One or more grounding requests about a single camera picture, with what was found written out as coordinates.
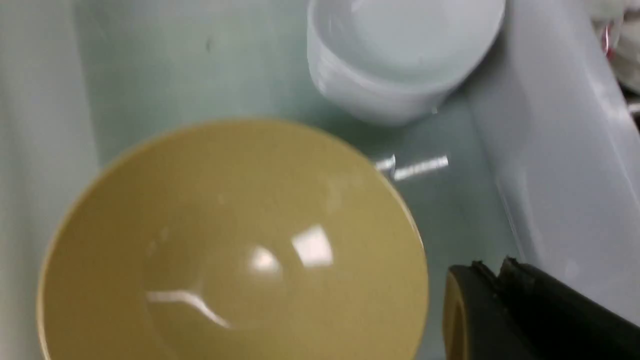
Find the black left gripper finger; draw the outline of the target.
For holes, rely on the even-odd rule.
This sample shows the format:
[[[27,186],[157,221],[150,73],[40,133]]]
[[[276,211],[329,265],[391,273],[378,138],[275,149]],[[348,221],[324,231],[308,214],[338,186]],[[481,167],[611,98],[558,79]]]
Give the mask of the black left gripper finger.
[[[637,360],[640,328],[513,257],[446,273],[442,335],[448,360]]]

